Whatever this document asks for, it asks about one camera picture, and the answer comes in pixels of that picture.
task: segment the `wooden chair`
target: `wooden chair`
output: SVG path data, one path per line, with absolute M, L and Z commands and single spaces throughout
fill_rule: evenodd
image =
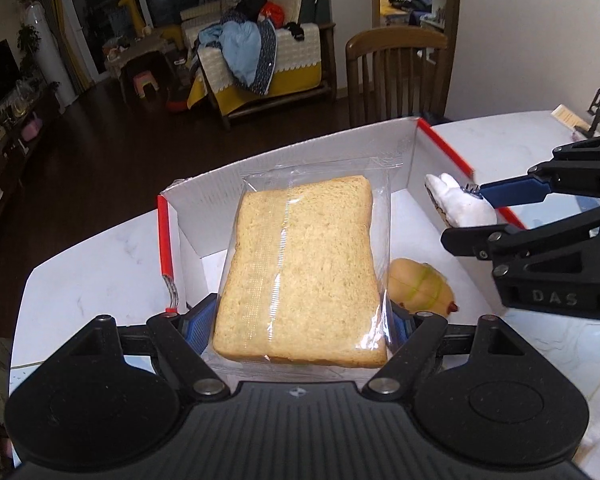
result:
M 416 79 L 420 80 L 418 88 L 420 115 L 432 111 L 442 115 L 444 107 L 440 101 L 443 70 L 440 70 L 440 66 L 446 62 L 446 47 L 447 38 L 444 34 L 410 26 L 374 28 L 360 32 L 351 38 L 346 46 L 350 126 L 353 128 L 360 124 L 394 117 L 392 114 L 394 80 L 395 109 L 397 111 L 395 117 L 402 117 L 405 79 L 408 82 L 408 116 L 413 115 Z M 373 63 L 372 82 L 370 82 L 367 60 L 369 54 L 371 54 Z M 362 58 L 363 121 L 360 121 L 359 118 L 361 107 L 358 60 L 360 58 Z

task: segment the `marble table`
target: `marble table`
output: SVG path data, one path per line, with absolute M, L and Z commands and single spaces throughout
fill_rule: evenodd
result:
M 163 312 L 169 293 L 160 274 L 157 212 L 108 229 L 37 266 L 24 289 L 11 369 L 39 364 L 98 314 L 119 325 Z M 180 261 L 177 215 L 170 210 L 171 251 Z M 174 266 L 178 290 L 182 268 Z M 186 312 L 182 305 L 180 310 Z
M 549 112 L 527 112 L 437 126 L 436 131 L 475 169 L 478 184 L 525 174 L 572 142 Z M 516 206 L 528 227 L 580 212 L 573 196 Z M 174 262 L 180 261 L 175 211 L 170 213 Z M 223 257 L 205 258 L 219 275 Z M 174 267 L 178 290 L 182 268 Z M 217 290 L 209 283 L 208 290 Z M 168 304 L 160 276 L 156 212 L 113 227 L 58 254 L 33 270 L 22 298 L 13 347 L 13 389 L 88 320 L 107 312 L 119 324 L 142 324 Z M 589 400 L 600 434 L 600 321 L 509 310 L 504 319 L 562 371 Z M 600 480 L 600 442 L 580 463 Z

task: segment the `white plush toy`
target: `white plush toy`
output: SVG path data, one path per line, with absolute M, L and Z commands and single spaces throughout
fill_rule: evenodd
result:
M 496 211 L 482 197 L 460 187 L 449 174 L 428 174 L 425 186 L 443 219 L 451 227 L 475 227 L 497 223 Z

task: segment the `cardboard box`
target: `cardboard box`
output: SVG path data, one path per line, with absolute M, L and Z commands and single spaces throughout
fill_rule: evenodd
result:
M 241 174 L 398 153 L 402 154 L 403 165 L 390 170 L 391 258 L 427 262 L 445 275 L 459 306 L 459 311 L 449 317 L 450 322 L 475 324 L 483 314 L 499 314 L 502 305 L 490 277 L 491 264 L 473 258 L 458 259 L 443 249 L 440 233 L 445 225 L 424 187 L 427 173 L 449 173 L 464 185 L 472 181 L 473 171 L 426 123 L 413 118 L 300 142 L 177 181 L 164 190 L 162 195 L 177 214 L 181 261 L 173 265 L 180 266 L 185 277 L 185 290 L 178 292 L 179 310 L 185 312 L 182 298 L 193 306 L 208 293 L 218 291 L 243 188 Z

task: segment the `plastic bag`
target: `plastic bag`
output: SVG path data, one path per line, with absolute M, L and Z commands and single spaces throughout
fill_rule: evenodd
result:
M 388 359 L 391 196 L 401 158 L 244 176 L 210 345 L 217 372 L 368 378 Z

